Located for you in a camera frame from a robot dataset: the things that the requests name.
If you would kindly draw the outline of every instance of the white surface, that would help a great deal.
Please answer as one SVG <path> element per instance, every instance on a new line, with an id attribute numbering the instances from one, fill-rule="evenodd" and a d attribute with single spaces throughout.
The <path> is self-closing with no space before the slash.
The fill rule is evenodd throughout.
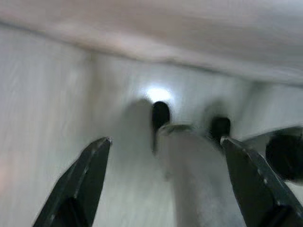
<path id="1" fill-rule="evenodd" d="M 251 88 L 238 78 L 91 53 L 7 26 L 0 26 L 0 71 L 4 227 L 31 226 L 60 174 L 104 135 L 114 144 L 94 226 L 175 226 L 171 191 L 151 151 L 148 91 L 168 90 L 174 120 L 199 124 L 205 107 L 222 97 L 238 116 Z"/>
<path id="2" fill-rule="evenodd" d="M 1 0 L 0 19 L 138 59 L 303 84 L 299 0 Z"/>
<path id="3" fill-rule="evenodd" d="M 274 84 L 258 84 L 247 99 L 234 136 L 239 139 L 273 129 L 303 125 L 303 89 Z"/>

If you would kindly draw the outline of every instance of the white ceiling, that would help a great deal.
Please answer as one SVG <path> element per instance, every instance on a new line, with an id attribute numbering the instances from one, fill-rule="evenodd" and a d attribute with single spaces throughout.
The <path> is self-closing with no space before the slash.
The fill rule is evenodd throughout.
<path id="1" fill-rule="evenodd" d="M 303 84 L 299 0 L 1 0 L 0 20 L 137 59 Z"/>

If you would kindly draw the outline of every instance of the black rubber foot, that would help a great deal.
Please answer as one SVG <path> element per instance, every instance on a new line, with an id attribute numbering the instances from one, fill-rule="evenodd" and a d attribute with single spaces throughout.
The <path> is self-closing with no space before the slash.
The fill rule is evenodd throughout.
<path id="1" fill-rule="evenodd" d="M 231 121 L 227 117 L 214 117 L 209 131 L 213 140 L 220 145 L 221 137 L 230 135 Z"/>
<path id="2" fill-rule="evenodd" d="M 152 149 L 156 152 L 156 134 L 159 128 L 170 122 L 169 107 L 164 102 L 156 102 L 152 105 L 151 125 L 152 125 Z"/>

